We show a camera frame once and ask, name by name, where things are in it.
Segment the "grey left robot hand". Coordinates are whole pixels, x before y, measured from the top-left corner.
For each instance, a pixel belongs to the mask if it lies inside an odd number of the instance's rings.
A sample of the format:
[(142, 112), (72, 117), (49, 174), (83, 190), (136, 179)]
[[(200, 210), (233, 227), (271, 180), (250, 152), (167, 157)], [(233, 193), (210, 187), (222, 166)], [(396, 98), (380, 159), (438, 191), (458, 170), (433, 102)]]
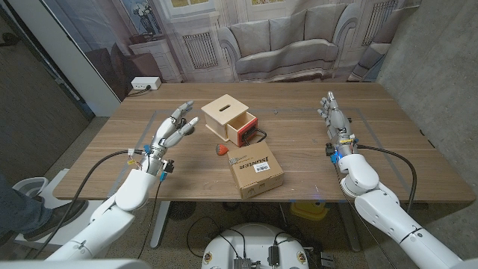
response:
[(149, 157), (162, 158), (168, 148), (175, 146), (184, 136), (193, 133), (199, 118), (194, 117), (189, 122), (182, 120), (192, 109), (193, 104), (194, 101), (190, 100), (178, 106), (171, 116), (162, 122), (149, 146)]

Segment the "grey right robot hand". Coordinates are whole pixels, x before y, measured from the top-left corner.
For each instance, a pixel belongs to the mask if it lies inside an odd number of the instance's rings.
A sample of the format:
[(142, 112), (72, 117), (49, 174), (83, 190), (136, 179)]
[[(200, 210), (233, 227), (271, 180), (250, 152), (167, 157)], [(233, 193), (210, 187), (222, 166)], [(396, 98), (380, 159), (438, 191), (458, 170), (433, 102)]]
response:
[(342, 155), (353, 154), (355, 135), (350, 127), (350, 121), (339, 108), (333, 92), (329, 91), (327, 96), (320, 100), (320, 104), (322, 108), (318, 109), (317, 112), (325, 121), (328, 129), (327, 134), (332, 145)]

